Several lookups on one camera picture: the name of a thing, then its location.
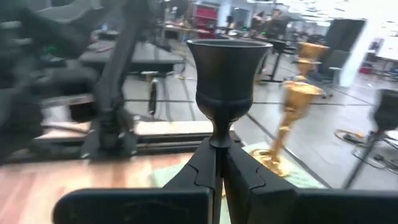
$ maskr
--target office chair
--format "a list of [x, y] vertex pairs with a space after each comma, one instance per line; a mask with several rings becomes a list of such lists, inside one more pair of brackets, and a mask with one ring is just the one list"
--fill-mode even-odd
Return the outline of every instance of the office chair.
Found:
[[322, 68], [324, 68], [323, 70], [310, 72], [308, 74], [307, 81], [320, 87], [325, 92], [322, 96], [323, 99], [333, 96], [330, 89], [338, 85], [340, 71], [343, 69], [348, 56], [349, 52], [334, 50], [325, 64], [322, 65]]

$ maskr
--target gold figurine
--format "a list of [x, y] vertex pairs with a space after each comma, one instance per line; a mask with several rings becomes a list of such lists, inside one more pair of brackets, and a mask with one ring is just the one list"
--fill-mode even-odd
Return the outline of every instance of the gold figurine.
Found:
[[314, 69], [314, 66], [319, 65], [319, 57], [327, 50], [329, 47], [302, 42], [300, 43], [301, 50], [298, 54], [297, 67], [300, 74], [295, 78], [297, 81], [304, 81], [310, 70]]
[[255, 159], [280, 177], [285, 177], [289, 174], [288, 162], [284, 162], [285, 160], [280, 157], [280, 152], [293, 123], [305, 116], [308, 106], [314, 97], [323, 94], [320, 88], [304, 82], [287, 81], [284, 87], [286, 88], [283, 105], [285, 115], [279, 125], [277, 138], [269, 150], [256, 149], [251, 151], [251, 155]]

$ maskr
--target black goblet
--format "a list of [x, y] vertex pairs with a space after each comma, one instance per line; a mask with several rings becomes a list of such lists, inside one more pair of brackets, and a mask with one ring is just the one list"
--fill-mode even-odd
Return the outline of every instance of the black goblet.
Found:
[[188, 40], [197, 66], [197, 105], [213, 123], [210, 144], [231, 145], [229, 129], [253, 103], [254, 75], [272, 44], [244, 40]]

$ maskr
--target wooden table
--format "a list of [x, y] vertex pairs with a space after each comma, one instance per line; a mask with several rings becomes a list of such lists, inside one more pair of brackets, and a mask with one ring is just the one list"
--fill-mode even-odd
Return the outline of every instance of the wooden table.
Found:
[[[67, 124], [88, 129], [89, 124]], [[209, 121], [139, 123], [140, 134], [212, 132]], [[42, 138], [78, 137], [67, 131], [49, 131]], [[0, 223], [50, 224], [57, 200], [84, 188], [151, 187], [153, 170], [186, 163], [192, 153], [139, 156], [127, 162], [88, 161], [18, 164], [0, 168]]]

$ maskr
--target white pillar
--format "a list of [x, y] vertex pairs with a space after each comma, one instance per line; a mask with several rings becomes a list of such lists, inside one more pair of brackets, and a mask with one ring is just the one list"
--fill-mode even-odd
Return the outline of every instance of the white pillar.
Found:
[[232, 0], [221, 0], [218, 8], [217, 26], [226, 27], [226, 18], [231, 14]]
[[346, 8], [347, 18], [364, 19], [365, 25], [358, 35], [351, 48], [350, 56], [347, 59], [340, 73], [340, 86], [349, 87], [353, 84], [355, 76], [361, 68], [362, 62], [368, 52], [369, 46], [376, 37], [378, 30], [384, 22], [380, 2], [373, 4], [373, 1], [353, 1], [351, 6]]

